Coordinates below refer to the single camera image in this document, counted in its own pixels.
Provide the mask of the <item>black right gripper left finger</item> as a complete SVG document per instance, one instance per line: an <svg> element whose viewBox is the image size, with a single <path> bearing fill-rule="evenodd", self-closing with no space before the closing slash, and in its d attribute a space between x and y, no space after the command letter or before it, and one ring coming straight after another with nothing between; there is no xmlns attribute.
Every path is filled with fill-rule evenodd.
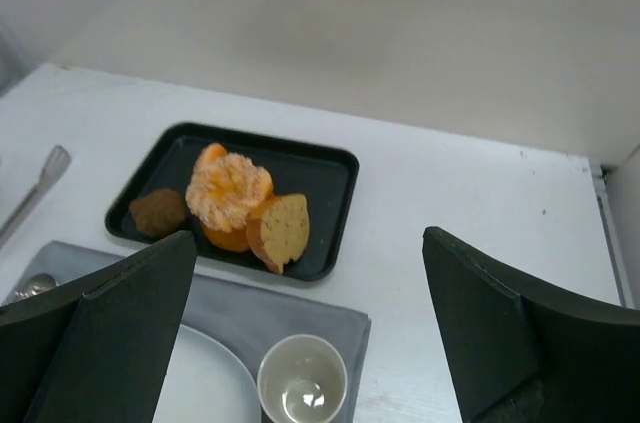
<svg viewBox="0 0 640 423"><path fill-rule="evenodd" d="M2 421L152 421L195 261L179 231L2 306Z"/></svg>

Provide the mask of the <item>metal tongs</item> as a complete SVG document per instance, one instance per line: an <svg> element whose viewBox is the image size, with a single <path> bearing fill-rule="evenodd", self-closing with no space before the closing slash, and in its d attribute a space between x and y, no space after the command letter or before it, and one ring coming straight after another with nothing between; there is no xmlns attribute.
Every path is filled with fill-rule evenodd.
<svg viewBox="0 0 640 423"><path fill-rule="evenodd" d="M38 180L1 225L1 247L8 243L40 200L62 178L71 162L71 154L62 145L57 144L51 149L41 168Z"/></svg>

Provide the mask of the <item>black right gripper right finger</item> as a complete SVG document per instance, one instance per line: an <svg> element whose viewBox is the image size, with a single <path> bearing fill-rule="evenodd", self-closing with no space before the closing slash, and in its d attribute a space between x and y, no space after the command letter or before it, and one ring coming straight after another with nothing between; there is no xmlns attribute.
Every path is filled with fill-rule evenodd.
<svg viewBox="0 0 640 423"><path fill-rule="evenodd" d="M423 260L465 422L636 422L639 313L506 265L439 227Z"/></svg>

